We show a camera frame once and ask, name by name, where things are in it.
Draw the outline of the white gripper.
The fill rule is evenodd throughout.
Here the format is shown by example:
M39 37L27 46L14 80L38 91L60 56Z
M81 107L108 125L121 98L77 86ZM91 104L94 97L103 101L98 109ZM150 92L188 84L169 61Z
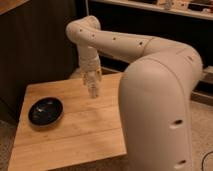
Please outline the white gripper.
M95 72L95 85L99 85L102 80L101 62L98 55L89 57L79 57L79 67L83 73L83 84L90 87L90 73Z

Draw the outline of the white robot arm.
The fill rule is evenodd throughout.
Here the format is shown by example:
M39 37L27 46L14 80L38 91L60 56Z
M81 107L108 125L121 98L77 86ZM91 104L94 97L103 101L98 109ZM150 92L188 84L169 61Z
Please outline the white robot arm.
M161 37L103 31L94 16L70 22L66 34L77 45L92 98L100 94L99 52L129 63L118 103L130 171L193 171L189 102L202 77L197 50Z

